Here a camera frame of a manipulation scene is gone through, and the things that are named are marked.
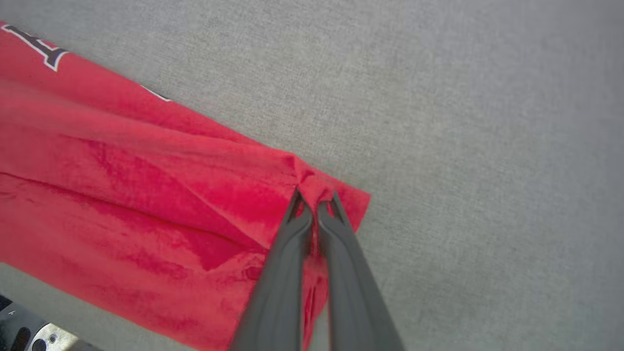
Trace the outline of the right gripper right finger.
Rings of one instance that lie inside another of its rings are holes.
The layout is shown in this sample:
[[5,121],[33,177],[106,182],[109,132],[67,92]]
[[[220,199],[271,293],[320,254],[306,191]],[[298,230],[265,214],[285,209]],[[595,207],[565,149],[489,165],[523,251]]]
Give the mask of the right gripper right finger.
[[318,206],[329,273],[332,351],[403,351],[404,345],[338,193]]

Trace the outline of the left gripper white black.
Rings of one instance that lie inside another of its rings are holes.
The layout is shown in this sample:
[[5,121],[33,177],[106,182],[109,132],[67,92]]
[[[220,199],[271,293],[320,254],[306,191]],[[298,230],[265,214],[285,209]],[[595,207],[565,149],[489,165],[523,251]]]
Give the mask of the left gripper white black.
[[100,348],[0,296],[2,351],[99,351]]

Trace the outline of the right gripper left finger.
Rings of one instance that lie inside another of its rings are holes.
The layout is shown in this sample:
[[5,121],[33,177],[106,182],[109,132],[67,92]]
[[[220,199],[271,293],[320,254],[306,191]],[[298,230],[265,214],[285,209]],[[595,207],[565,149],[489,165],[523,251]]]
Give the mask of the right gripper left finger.
[[231,351],[300,351],[303,265],[313,214],[295,189],[229,346]]

